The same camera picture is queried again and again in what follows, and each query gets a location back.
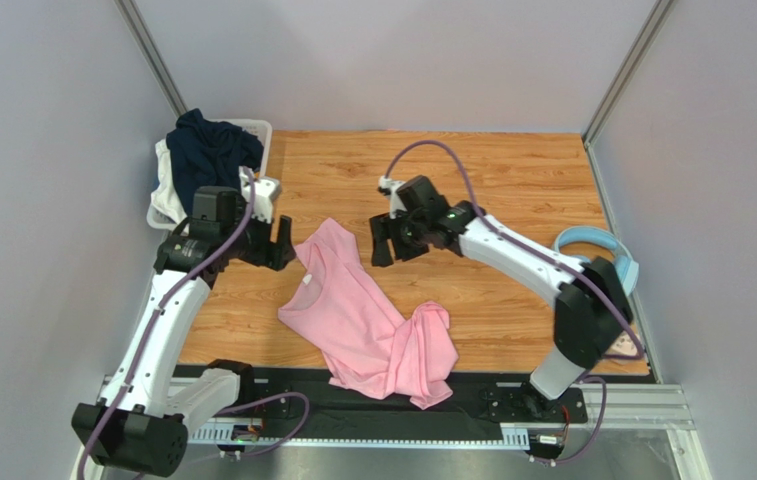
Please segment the pink t shirt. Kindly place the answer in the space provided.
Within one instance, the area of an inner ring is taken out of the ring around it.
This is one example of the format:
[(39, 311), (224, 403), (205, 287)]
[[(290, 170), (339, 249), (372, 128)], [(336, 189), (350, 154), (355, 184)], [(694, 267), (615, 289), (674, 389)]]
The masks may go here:
[(328, 218), (295, 248), (306, 273), (279, 320), (318, 348), (333, 386), (425, 410), (449, 399), (459, 359), (450, 315), (428, 301), (404, 317), (363, 267), (356, 237)]

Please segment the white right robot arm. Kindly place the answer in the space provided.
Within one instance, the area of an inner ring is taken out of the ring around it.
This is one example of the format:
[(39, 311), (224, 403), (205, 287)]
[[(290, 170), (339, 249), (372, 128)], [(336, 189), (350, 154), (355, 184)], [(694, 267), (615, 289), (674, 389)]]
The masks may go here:
[(378, 191), (389, 201), (370, 219), (371, 262), (387, 267), (431, 249), (489, 266), (527, 287), (554, 313), (553, 347), (530, 376), (541, 399), (556, 400), (605, 356), (634, 320), (615, 263), (570, 257), (512, 231), (470, 201), (450, 205), (432, 182), (382, 177)]

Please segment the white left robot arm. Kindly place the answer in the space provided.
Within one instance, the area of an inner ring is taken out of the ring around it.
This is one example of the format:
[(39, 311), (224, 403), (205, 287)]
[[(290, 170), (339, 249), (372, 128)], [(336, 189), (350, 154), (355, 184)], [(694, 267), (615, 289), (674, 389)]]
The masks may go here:
[(274, 216), (280, 193), (268, 177), (196, 191), (192, 214), (157, 249), (149, 299), (121, 363), (95, 402), (78, 404), (71, 417), (85, 460), (168, 477), (190, 435), (244, 399), (252, 368), (233, 361), (212, 362), (177, 394), (169, 388), (190, 327), (228, 264), (280, 271), (294, 260), (291, 220)]

